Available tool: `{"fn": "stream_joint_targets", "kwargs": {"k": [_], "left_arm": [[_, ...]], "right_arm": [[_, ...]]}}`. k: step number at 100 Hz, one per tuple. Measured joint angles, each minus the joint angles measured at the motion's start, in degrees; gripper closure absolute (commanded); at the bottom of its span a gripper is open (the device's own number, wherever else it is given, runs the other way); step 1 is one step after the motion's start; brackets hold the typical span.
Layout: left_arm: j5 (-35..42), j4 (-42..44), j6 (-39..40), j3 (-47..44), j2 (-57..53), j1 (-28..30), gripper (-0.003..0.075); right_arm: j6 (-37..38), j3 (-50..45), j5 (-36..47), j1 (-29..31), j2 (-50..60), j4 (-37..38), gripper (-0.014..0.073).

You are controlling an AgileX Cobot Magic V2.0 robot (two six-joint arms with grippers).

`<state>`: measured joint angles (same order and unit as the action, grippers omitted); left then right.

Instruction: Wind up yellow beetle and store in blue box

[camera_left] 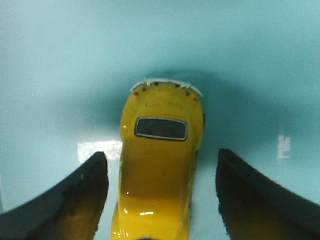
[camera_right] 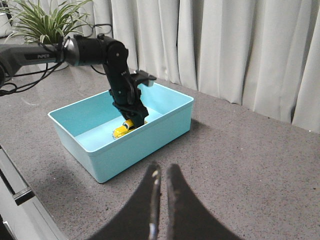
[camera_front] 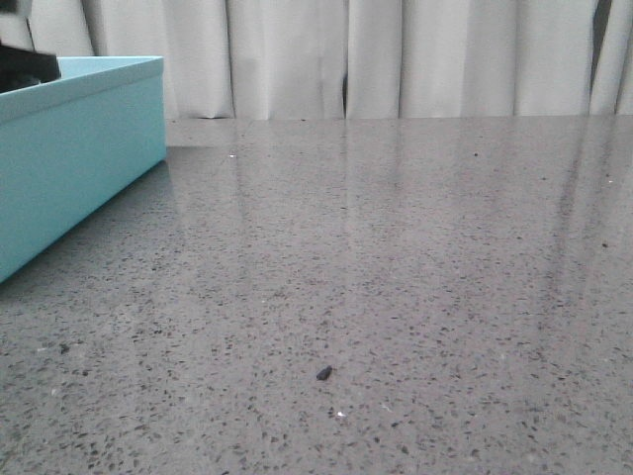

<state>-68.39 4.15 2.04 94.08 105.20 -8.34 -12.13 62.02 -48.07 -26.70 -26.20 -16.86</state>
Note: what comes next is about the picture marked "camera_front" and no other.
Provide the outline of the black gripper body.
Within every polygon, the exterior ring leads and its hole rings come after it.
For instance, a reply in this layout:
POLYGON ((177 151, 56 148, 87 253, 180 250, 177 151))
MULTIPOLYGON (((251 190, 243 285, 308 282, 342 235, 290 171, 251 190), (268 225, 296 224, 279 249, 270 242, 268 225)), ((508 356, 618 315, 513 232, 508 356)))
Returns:
POLYGON ((1 92, 10 92, 60 78, 54 54, 1 45, 1 92))

